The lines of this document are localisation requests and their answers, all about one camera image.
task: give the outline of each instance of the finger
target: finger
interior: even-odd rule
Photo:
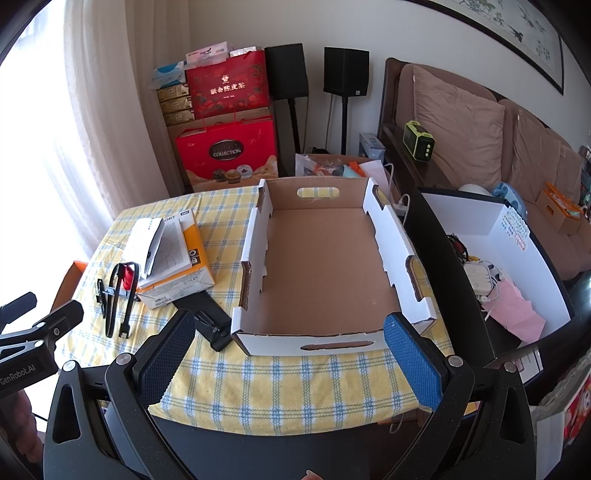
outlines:
[[[22,426],[17,432],[17,440],[15,444],[19,453],[26,455],[35,445],[36,438],[37,422],[35,421],[35,417],[31,415],[27,424]]]
[[[39,437],[36,437],[35,445],[27,453],[27,460],[31,463],[40,463],[43,460],[43,443]]]
[[[31,402],[24,390],[17,392],[17,401],[14,405],[14,421],[17,425],[25,425],[32,413]]]

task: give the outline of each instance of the sofa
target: sofa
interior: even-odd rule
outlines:
[[[435,149],[429,163],[409,160],[407,154],[406,168],[401,168],[401,132],[413,119],[433,134]],[[511,184],[524,199],[527,224],[560,278],[591,270],[591,254],[579,236],[556,232],[535,205],[546,181],[578,203],[583,159],[523,107],[452,72],[388,59],[378,136],[397,179],[406,176],[418,186],[454,189],[473,183],[488,191],[500,181]],[[392,155],[395,146],[397,156]]]

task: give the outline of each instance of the yellow checkered tablecloth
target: yellow checkered tablecloth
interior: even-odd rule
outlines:
[[[82,277],[75,299],[84,307],[81,325],[60,342],[62,355],[81,366],[109,364],[123,352],[135,352],[158,333],[174,314],[169,304],[148,309],[136,303],[131,336],[108,339],[100,306],[95,301],[97,278],[107,278],[121,260],[127,237],[138,218],[166,217],[192,208],[212,265],[216,285],[209,294],[228,312],[238,306],[242,281],[240,258],[256,187],[196,193],[163,200],[119,215]],[[433,296],[422,266],[417,282]],[[123,314],[123,302],[118,315]],[[452,346],[443,321],[427,336],[445,355]],[[159,405],[156,416],[206,429],[255,435],[324,432],[386,420],[417,408],[418,401],[390,351],[346,355],[267,357],[246,356],[235,342],[213,351],[196,333],[187,355]]]

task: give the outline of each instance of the speaker stand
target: speaker stand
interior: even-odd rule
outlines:
[[[349,116],[349,97],[343,97],[343,128],[340,135],[340,154],[347,154],[347,117]]]
[[[300,131],[297,128],[297,115],[296,115],[296,99],[288,98],[287,104],[290,106],[290,116],[291,116],[291,130],[294,134],[294,145],[295,145],[295,153],[301,153],[300,147]]]

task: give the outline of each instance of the wall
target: wall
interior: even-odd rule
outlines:
[[[484,33],[404,0],[190,0],[191,47],[229,40],[236,48],[303,43],[310,82],[306,146],[324,146],[330,95],[323,88],[325,46],[369,50],[367,97],[349,100],[348,153],[360,131],[376,132],[386,58],[450,70],[510,98],[578,150],[591,140],[591,86],[564,47],[564,96],[525,60]],[[303,137],[306,100],[298,100]],[[275,104],[283,158],[293,157],[286,101]],[[335,98],[329,151],[340,151],[340,98]]]

